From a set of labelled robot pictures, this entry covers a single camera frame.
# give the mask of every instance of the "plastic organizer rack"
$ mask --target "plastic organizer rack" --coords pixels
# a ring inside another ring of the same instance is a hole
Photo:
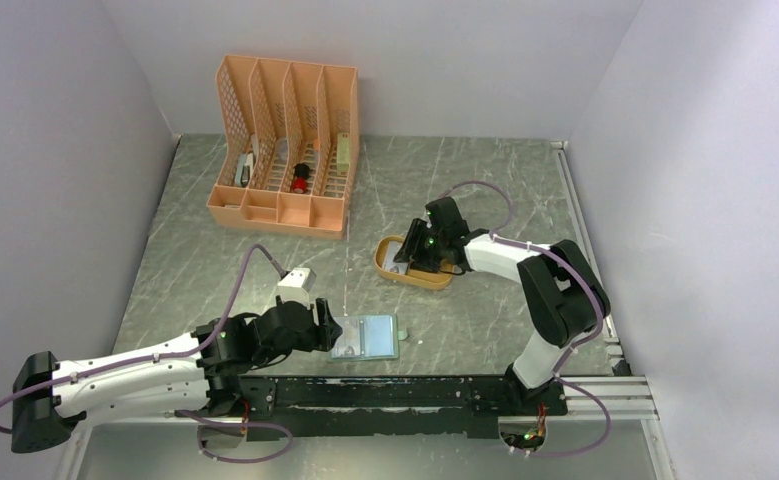
[[[215,221],[342,238],[359,153],[357,69],[226,55],[216,82],[227,156],[207,201]],[[249,152],[241,187],[237,166]],[[299,163],[311,171],[304,193],[292,192]]]

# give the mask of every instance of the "marble tabletop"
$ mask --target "marble tabletop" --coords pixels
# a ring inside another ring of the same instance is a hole
[[[327,298],[334,316],[391,313],[409,332],[396,360],[331,363],[328,353],[295,352],[263,374],[503,373],[531,331],[518,284],[469,274],[433,292],[378,276],[372,256],[381,238],[405,234],[428,199],[469,179],[496,183],[512,197],[517,216],[504,236],[575,240],[575,212],[549,142],[363,136],[360,145],[347,236],[324,240],[218,226],[206,200],[224,161],[224,136],[184,135],[115,352],[166,341],[220,316],[243,252],[259,242],[284,268],[312,268],[318,275],[312,294]],[[472,229],[494,227],[506,214],[503,200],[484,187],[463,187],[453,196]],[[254,258],[234,314],[262,313],[273,305],[277,276],[261,256]],[[581,347],[563,372],[610,374],[603,339]]]

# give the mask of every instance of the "red and black item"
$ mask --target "red and black item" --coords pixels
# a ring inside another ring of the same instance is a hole
[[[307,179],[310,168],[306,163],[295,165],[295,178],[292,180],[292,191],[295,193],[307,193]]]

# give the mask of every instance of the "red object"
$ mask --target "red object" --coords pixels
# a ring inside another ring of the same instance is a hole
[[[292,181],[292,191],[295,193],[307,192],[307,179],[303,177],[295,177]]]

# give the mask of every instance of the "yellow tray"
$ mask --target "yellow tray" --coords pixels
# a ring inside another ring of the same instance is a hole
[[[424,287],[430,290],[442,290],[451,283],[451,278],[454,276],[449,273],[427,273],[410,268],[407,270],[406,274],[401,275],[400,273],[384,270],[383,260],[386,258],[386,249],[389,247],[389,242],[404,243],[404,237],[390,235],[377,244],[377,250],[374,252],[374,267],[377,268],[377,273],[379,273],[381,277],[408,283],[410,285],[415,285],[416,287]],[[447,261],[442,261],[442,270],[453,271],[453,268],[454,266]]]

